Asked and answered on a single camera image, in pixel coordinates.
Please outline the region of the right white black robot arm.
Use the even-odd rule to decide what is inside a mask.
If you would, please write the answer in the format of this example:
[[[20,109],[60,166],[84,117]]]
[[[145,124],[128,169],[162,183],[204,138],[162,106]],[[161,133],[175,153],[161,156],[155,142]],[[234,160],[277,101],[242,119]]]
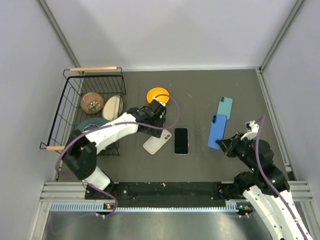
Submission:
[[[286,177],[274,162],[270,144],[259,136],[236,133],[216,141],[224,155],[239,158],[250,170],[233,180],[233,192],[253,206],[274,240],[311,240],[295,206]]]

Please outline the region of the beige phone case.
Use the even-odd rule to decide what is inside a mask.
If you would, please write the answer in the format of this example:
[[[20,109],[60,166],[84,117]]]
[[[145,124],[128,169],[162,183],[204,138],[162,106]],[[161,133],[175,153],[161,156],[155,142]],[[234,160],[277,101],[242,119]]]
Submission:
[[[157,153],[172,137],[168,130],[163,130],[160,138],[151,136],[144,144],[143,148],[151,155]]]

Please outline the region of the blue phone case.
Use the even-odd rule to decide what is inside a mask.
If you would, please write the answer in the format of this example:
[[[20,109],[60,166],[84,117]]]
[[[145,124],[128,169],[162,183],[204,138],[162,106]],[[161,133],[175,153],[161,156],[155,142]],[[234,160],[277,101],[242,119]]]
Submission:
[[[215,114],[212,118],[210,133],[208,138],[208,147],[219,150],[218,140],[224,138],[224,133],[227,124],[227,116],[223,114]]]

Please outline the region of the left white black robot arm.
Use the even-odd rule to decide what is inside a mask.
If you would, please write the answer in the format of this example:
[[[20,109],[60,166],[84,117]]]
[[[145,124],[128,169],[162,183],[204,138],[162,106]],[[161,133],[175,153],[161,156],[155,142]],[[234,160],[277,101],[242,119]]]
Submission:
[[[149,105],[130,108],[101,127],[86,132],[76,129],[70,134],[59,159],[78,180],[94,186],[102,198],[109,198],[114,191],[113,181],[97,166],[97,155],[137,132],[160,138],[166,112],[166,107],[154,99]]]

